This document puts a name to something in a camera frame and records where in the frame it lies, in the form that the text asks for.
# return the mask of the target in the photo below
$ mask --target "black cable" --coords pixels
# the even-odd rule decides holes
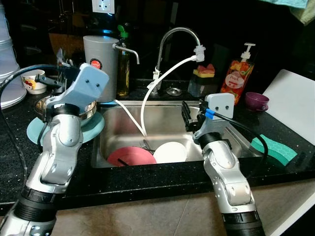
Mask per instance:
[[[226,121],[228,121],[228,122],[230,122],[230,123],[232,123],[232,124],[234,124],[234,125],[237,125],[238,127],[241,127],[242,129],[247,130],[248,132],[250,132],[251,134],[253,134],[254,136],[256,136],[256,137],[261,141],[261,143],[262,143],[262,145],[263,145],[263,147],[264,147],[264,154],[263,154],[262,159],[261,159],[260,162],[258,163],[258,165],[255,167],[255,169],[246,177],[246,178],[250,178],[251,176],[253,176],[253,175],[256,173],[256,171],[258,170],[258,168],[260,167],[260,165],[261,165],[263,162],[265,162],[266,159],[267,159],[267,156],[268,156],[268,146],[267,146],[265,140],[264,140],[258,133],[256,133],[255,131],[253,131],[252,129],[248,128],[246,125],[243,125],[242,123],[240,123],[240,122],[238,122],[238,121],[235,121],[235,120],[233,120],[233,119],[230,119],[230,118],[228,118],[228,117],[225,117],[225,116],[223,116],[223,115],[221,115],[221,114],[218,114],[218,113],[216,113],[216,112],[214,112],[214,115],[217,116],[217,117],[219,117],[219,118],[221,118],[221,119],[224,119],[224,120],[226,120]]]
[[[41,137],[43,136],[43,133],[44,133],[45,129],[47,128],[47,126],[48,126],[48,122],[45,122],[40,133],[39,133],[39,136],[37,138],[37,146],[38,146],[39,152],[43,152],[43,148],[41,146],[40,140],[41,140]]]
[[[29,72],[29,71],[32,71],[32,70],[36,70],[36,69],[54,69],[54,70],[58,70],[57,66],[55,65],[46,65],[46,64],[41,64],[41,65],[32,65],[32,66],[28,66],[28,67],[25,67],[25,68],[22,68],[18,71],[16,71],[14,74],[10,75],[8,78],[6,78],[4,81],[2,81],[0,83],[0,98],[2,96],[2,93],[5,89],[5,87],[17,76],[19,75],[22,75],[23,73],[26,73],[26,72]],[[6,126],[6,132],[8,133],[9,137],[10,137],[10,140],[11,142],[13,143],[18,155],[19,155],[19,159],[20,159],[20,162],[21,162],[21,165],[22,165],[22,168],[23,168],[23,183],[24,185],[26,184],[26,181],[27,181],[27,171],[28,171],[28,168],[26,166],[26,162],[25,162],[25,157],[23,155],[23,152],[19,146],[19,144],[16,142],[16,138],[15,138],[15,135],[13,133],[13,131],[11,130],[9,124],[7,123],[5,117],[4,117],[4,114],[2,112],[2,109],[1,109],[1,104],[0,104],[0,119],[2,119],[2,121],[4,122],[5,126]]]

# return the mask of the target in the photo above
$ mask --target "white hose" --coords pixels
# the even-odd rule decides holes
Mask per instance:
[[[154,83],[152,84],[152,86],[149,88],[147,94],[145,95],[144,99],[143,99],[143,102],[142,102],[142,105],[141,105],[141,112],[140,112],[140,122],[141,122],[141,127],[142,127],[142,131],[143,131],[143,135],[144,136],[147,136],[147,131],[146,131],[146,128],[144,126],[144,107],[146,105],[146,102],[149,98],[149,95],[150,93],[152,92],[152,90],[154,89],[155,86],[158,85],[158,83],[160,81],[162,81],[162,79],[164,79],[169,73],[171,73],[173,70],[175,70],[177,67],[179,67],[180,65],[188,62],[188,61],[191,61],[191,60],[196,60],[197,59],[197,56],[194,55],[190,58],[186,58],[184,60],[182,60],[181,62],[177,63],[175,66],[173,66],[172,68],[170,68],[168,71],[166,71],[161,77],[159,77],[157,80],[154,81]]]
[[[133,123],[137,126],[137,128],[140,130],[140,132],[142,133],[142,135],[143,136],[145,136],[144,135],[144,132],[143,132],[143,130],[142,130],[142,128],[141,128],[141,126],[139,125],[139,123],[136,121],[136,119],[132,116],[132,114],[128,111],[128,109],[127,109],[127,107],[123,104],[123,103],[121,103],[120,101],[118,101],[118,100],[114,100],[114,102],[116,102],[118,105],[120,105],[124,110],[125,110],[125,112],[127,113],[127,115],[130,117],[130,119],[133,121]]]

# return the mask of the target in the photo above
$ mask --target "purple cup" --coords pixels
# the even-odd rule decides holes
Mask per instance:
[[[256,92],[247,92],[245,95],[246,107],[251,111],[268,110],[267,103],[269,98]]]

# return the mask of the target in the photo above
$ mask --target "green sponge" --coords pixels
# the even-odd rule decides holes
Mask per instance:
[[[268,139],[264,135],[260,135],[265,140],[268,146],[268,155],[276,158],[284,166],[286,166],[290,160],[292,160],[297,153],[284,144],[277,143],[271,139]],[[260,152],[264,152],[264,147],[258,138],[252,140],[251,146]]]

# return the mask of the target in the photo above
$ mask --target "white cutting board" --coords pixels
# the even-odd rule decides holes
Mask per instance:
[[[315,145],[315,81],[282,69],[263,94],[267,113]]]

